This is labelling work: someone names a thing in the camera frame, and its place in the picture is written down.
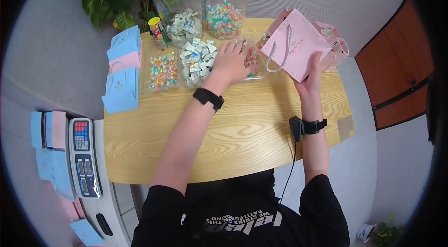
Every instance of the scale keypad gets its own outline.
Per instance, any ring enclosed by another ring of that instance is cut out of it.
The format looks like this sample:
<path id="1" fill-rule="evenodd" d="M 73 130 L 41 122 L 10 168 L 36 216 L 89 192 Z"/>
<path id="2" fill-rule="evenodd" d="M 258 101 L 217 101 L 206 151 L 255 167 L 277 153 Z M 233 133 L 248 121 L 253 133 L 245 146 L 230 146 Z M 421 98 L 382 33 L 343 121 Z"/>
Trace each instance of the scale keypad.
<path id="1" fill-rule="evenodd" d="M 75 151 L 88 152 L 90 150 L 88 121 L 76 121 L 73 124 L 73 136 Z"/>

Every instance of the black cable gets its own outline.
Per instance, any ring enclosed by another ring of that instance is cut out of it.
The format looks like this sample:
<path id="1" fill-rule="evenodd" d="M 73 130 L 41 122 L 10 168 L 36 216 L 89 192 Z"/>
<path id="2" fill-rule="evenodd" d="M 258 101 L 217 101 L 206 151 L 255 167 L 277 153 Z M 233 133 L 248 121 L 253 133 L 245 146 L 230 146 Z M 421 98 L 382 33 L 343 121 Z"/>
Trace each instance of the black cable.
<path id="1" fill-rule="evenodd" d="M 284 185 L 283 193 L 281 194 L 281 198 L 280 198 L 280 204 L 281 204 L 281 201 L 283 200 L 283 194 L 284 194 L 284 191 L 286 190 L 286 186 L 288 185 L 289 178 L 291 177 L 291 173 L 293 172 L 294 163 L 296 163 L 296 143 L 295 143 L 295 142 L 294 142 L 294 159 L 293 159 L 293 165 L 291 166 L 291 171 L 289 172 L 288 180 L 286 180 L 286 184 Z"/>

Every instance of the digital scale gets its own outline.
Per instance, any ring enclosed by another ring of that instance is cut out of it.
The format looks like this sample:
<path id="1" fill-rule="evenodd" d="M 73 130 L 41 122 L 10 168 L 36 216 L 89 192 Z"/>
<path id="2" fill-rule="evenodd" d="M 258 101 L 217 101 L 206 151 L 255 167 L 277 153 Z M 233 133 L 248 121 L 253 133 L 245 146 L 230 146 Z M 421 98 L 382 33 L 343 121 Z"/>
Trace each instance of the digital scale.
<path id="1" fill-rule="evenodd" d="M 96 165 L 93 121 L 78 117 L 69 122 L 70 166 L 76 194 L 84 199 L 101 198 Z"/>

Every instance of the white wrapped candy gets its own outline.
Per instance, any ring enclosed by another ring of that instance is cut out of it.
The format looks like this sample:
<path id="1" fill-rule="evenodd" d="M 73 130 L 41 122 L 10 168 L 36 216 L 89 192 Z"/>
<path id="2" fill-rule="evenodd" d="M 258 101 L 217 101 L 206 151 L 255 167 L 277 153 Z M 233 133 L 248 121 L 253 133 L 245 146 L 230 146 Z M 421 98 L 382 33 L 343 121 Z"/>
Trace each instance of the white wrapped candy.
<path id="1" fill-rule="evenodd" d="M 171 22 L 172 25 L 167 26 L 167 34 L 173 42 L 184 42 L 192 38 L 201 38 L 203 35 L 201 17 L 192 9 L 176 14 Z"/>
<path id="2" fill-rule="evenodd" d="M 214 40 L 207 40 L 205 43 L 194 37 L 180 46 L 180 56 L 184 67 L 182 75 L 187 87 L 199 87 L 210 75 L 218 55 L 217 48 L 213 45 L 214 42 Z"/>

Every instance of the colorful candy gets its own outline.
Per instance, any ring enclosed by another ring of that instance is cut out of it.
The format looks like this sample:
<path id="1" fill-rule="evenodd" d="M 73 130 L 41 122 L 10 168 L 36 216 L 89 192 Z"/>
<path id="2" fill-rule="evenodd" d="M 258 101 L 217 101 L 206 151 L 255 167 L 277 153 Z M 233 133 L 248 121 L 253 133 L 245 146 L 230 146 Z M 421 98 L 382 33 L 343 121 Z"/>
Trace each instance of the colorful candy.
<path id="1" fill-rule="evenodd" d="M 207 6 L 207 24 L 210 36 L 217 39 L 229 39 L 240 34 L 244 16 L 224 0 L 221 4 Z"/>
<path id="2" fill-rule="evenodd" d="M 269 40 L 270 37 L 271 33 L 269 32 L 264 33 L 261 40 L 257 42 L 257 48 L 261 49 L 264 46 L 264 44 L 266 44 L 266 42 Z"/>
<path id="3" fill-rule="evenodd" d="M 243 42 L 243 47 L 241 48 L 241 51 L 246 46 L 249 46 L 249 53 L 247 54 L 247 57 L 244 59 L 244 67 L 249 67 L 252 65 L 257 65 L 259 60 L 259 54 L 256 52 L 255 46 L 252 44 L 248 44 L 248 42 L 245 39 L 239 40 L 238 42 Z M 261 78 L 260 73 L 258 71 L 255 71 L 253 73 L 250 73 L 246 79 L 249 78 Z"/>
<path id="4" fill-rule="evenodd" d="M 160 23 L 159 17 L 154 17 L 148 21 L 149 29 L 154 35 L 155 42 L 159 48 L 164 51 L 169 47 L 168 37 L 165 33 L 163 25 Z"/>
<path id="5" fill-rule="evenodd" d="M 151 91 L 165 90 L 178 84 L 177 56 L 175 53 L 151 57 L 149 65 L 151 68 L 148 84 Z"/>

